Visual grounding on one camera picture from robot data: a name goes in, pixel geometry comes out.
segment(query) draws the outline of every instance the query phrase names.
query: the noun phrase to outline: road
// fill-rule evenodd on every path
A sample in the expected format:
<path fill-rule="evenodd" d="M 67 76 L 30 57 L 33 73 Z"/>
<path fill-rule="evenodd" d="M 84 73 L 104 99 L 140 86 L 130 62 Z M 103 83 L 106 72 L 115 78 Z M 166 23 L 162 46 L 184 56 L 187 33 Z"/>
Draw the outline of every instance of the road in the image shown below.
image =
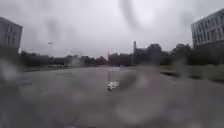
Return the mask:
<path fill-rule="evenodd" d="M 224 88 L 219 84 L 172 78 L 155 69 L 140 68 L 131 87 L 108 92 L 108 70 L 21 73 L 18 80 L 1 89 L 1 124 L 13 128 L 118 128 L 136 124 L 199 128 L 224 124 Z M 128 69 L 120 72 L 129 74 Z"/>

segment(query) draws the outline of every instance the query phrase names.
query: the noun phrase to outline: tall building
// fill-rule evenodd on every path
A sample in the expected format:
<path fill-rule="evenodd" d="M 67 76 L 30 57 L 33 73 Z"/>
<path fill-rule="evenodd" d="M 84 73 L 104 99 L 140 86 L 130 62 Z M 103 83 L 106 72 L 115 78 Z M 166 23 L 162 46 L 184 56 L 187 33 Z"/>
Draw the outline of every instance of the tall building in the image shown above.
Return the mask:
<path fill-rule="evenodd" d="M 224 43 L 224 9 L 191 25 L 193 45 Z"/>
<path fill-rule="evenodd" d="M 0 17 L 0 59 L 16 59 L 23 27 Z"/>

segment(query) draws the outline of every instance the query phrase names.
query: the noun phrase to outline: window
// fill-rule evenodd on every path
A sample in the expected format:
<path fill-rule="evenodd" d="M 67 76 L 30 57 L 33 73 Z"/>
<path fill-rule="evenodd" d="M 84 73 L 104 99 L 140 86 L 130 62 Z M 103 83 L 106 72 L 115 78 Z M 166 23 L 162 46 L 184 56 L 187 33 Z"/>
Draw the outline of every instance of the window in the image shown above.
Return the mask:
<path fill-rule="evenodd" d="M 207 32 L 207 38 L 208 38 L 208 40 L 210 40 L 210 35 L 209 35 L 209 32 Z"/>
<path fill-rule="evenodd" d="M 215 18 L 215 26 L 218 26 L 218 17 Z"/>
<path fill-rule="evenodd" d="M 221 29 L 220 29 L 220 28 L 218 28 L 218 29 L 217 29 L 217 31 L 218 31 L 219 38 L 222 38 Z"/>
<path fill-rule="evenodd" d="M 199 37 L 199 35 L 197 36 L 197 38 L 198 38 L 198 42 L 200 43 L 201 41 L 200 41 L 200 37 Z"/>
<path fill-rule="evenodd" d="M 205 34 L 205 33 L 203 33 L 203 35 L 204 35 L 204 41 L 207 41 L 206 34 Z"/>
<path fill-rule="evenodd" d="M 208 27 L 209 27 L 209 28 L 211 27 L 211 22 L 210 22 L 210 20 L 208 20 Z"/>
<path fill-rule="evenodd" d="M 12 44 L 15 44 L 15 37 L 12 37 Z"/>
<path fill-rule="evenodd" d="M 215 31 L 215 29 L 211 30 L 211 37 L 212 37 L 212 40 L 216 40 L 216 31 Z"/>
<path fill-rule="evenodd" d="M 208 29 L 207 22 L 205 22 L 204 24 L 205 24 L 205 29 Z"/>

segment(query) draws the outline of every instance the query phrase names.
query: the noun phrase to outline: building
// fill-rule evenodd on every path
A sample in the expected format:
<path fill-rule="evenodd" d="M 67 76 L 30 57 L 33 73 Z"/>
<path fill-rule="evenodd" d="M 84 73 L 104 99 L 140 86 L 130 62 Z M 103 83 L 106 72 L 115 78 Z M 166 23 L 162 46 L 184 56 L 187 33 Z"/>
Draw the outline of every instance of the building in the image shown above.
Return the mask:
<path fill-rule="evenodd" d="M 17 59 L 22 29 L 22 26 L 0 17 L 0 59 Z"/>
<path fill-rule="evenodd" d="M 191 25 L 193 45 L 224 42 L 224 9 Z"/>

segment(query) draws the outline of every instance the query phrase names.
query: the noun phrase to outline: grass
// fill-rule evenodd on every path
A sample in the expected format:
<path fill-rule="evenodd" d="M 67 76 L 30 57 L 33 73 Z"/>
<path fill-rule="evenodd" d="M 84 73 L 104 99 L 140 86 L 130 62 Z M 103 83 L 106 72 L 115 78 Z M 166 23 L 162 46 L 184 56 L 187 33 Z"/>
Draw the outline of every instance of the grass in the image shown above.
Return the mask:
<path fill-rule="evenodd" d="M 209 79 L 224 83 L 222 66 L 161 66 L 161 73 L 169 76 L 185 75 L 193 79 Z"/>

